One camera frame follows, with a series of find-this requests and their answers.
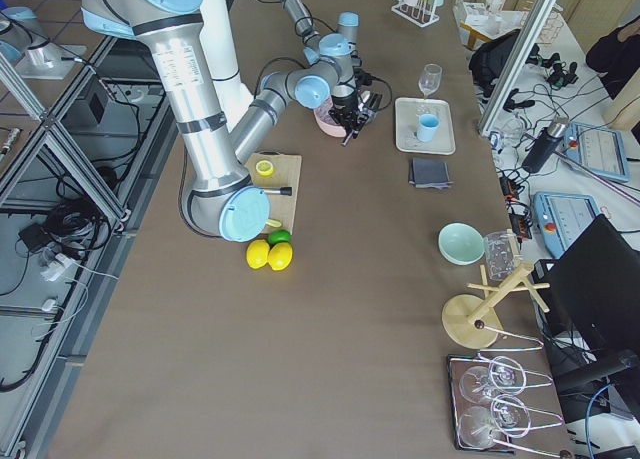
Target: folded napkin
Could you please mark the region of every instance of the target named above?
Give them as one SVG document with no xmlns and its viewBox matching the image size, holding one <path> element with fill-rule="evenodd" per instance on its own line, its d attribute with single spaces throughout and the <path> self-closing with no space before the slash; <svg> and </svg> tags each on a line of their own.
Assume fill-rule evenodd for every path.
<svg viewBox="0 0 640 459">
<path fill-rule="evenodd" d="M 409 184 L 419 188 L 447 189 L 453 183 L 446 162 L 414 157 L 409 166 Z"/>
</svg>

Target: wine glass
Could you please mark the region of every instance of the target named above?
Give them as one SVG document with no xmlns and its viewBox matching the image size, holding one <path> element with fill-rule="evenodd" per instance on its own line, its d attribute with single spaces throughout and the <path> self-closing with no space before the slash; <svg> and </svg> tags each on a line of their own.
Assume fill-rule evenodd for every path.
<svg viewBox="0 0 640 459">
<path fill-rule="evenodd" d="M 525 385 L 526 376 L 522 366 L 505 356 L 491 359 L 487 366 L 470 367 L 460 378 L 459 384 L 462 397 L 482 405 L 491 403 L 505 392 L 520 394 Z"/>
<path fill-rule="evenodd" d="M 508 394 L 496 396 L 489 408 L 471 406 L 460 415 L 457 427 L 460 439 L 477 449 L 507 445 L 504 436 L 517 439 L 531 429 L 529 409 L 520 399 Z"/>
<path fill-rule="evenodd" d="M 437 64 L 427 64 L 424 66 L 422 74 L 420 74 L 420 79 L 418 79 L 418 87 L 420 91 L 422 91 L 425 99 L 438 90 L 441 79 L 442 67 Z"/>
</svg>

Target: lime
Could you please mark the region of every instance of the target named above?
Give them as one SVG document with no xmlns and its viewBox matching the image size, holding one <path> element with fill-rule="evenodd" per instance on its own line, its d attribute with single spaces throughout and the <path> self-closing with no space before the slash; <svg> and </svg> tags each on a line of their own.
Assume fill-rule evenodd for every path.
<svg viewBox="0 0 640 459">
<path fill-rule="evenodd" d="M 269 251 L 268 262 L 271 269 L 281 271 L 291 264 L 293 259 L 293 247 L 288 242 L 280 242 Z"/>
<path fill-rule="evenodd" d="M 285 229 L 278 229 L 267 236 L 267 242 L 272 246 L 281 242 L 291 242 L 291 233 Z"/>
<path fill-rule="evenodd" d="M 264 239 L 256 239 L 247 247 L 247 264 L 251 269 L 260 269 L 267 264 L 269 243 Z"/>
</svg>

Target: transparent glass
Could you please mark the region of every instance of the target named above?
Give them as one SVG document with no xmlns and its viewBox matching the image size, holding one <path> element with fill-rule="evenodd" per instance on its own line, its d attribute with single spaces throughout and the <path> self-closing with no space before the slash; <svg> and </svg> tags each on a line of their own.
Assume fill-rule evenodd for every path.
<svg viewBox="0 0 640 459">
<path fill-rule="evenodd" d="M 442 67 L 437 64 L 427 64 L 424 66 L 422 74 L 420 74 L 420 79 L 418 79 L 418 87 L 425 99 L 438 90 L 441 80 Z"/>
<path fill-rule="evenodd" d="M 513 232 L 498 231 L 484 236 L 484 257 L 492 281 L 506 279 L 520 264 L 520 254 L 518 251 L 514 253 L 515 244 Z"/>
<path fill-rule="evenodd" d="M 503 435 L 512 439 L 524 437 L 531 429 L 529 409 L 520 399 L 508 394 L 495 397 L 488 408 L 471 406 L 458 421 L 460 439 L 478 449 L 504 444 Z"/>
<path fill-rule="evenodd" d="M 473 366 L 460 378 L 460 393 L 467 401 L 486 405 L 500 394 L 520 394 L 526 386 L 522 366 L 505 356 L 491 359 L 486 366 Z"/>
</svg>

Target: table surface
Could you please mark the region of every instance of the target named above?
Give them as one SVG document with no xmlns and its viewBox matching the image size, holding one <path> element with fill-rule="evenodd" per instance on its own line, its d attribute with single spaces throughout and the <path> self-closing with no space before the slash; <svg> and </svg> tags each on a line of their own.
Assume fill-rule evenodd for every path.
<svg viewBox="0 0 640 459">
<path fill-rule="evenodd" d="M 475 132 L 479 112 L 455 22 L 443 14 L 419 29 L 391 12 L 393 0 L 304 1 L 331 23 L 344 10 L 360 14 L 364 68 L 396 97 L 418 95 L 425 63 L 444 66 L 436 97 L 451 104 L 457 150 L 439 157 L 453 187 L 407 183 L 411 156 L 395 149 L 393 106 L 341 147 L 311 111 L 291 105 L 262 149 L 303 157 L 294 260 L 279 273 L 254 271 L 246 245 L 200 238 L 181 223 L 178 145 L 51 458 L 462 457 L 445 359 L 471 351 L 448 338 L 440 315 L 479 271 L 446 262 L 437 234 L 450 222 L 486 234 L 507 218 L 488 144 Z M 249 87 L 269 59 L 302 58 L 279 5 L 235 0 L 232 28 Z M 497 312 L 509 330 L 536 331 L 524 295 Z M 540 351 L 520 356 L 547 369 Z M 552 388 L 524 399 L 559 411 Z M 568 439 L 556 428 L 520 444 L 557 451 Z"/>
</svg>

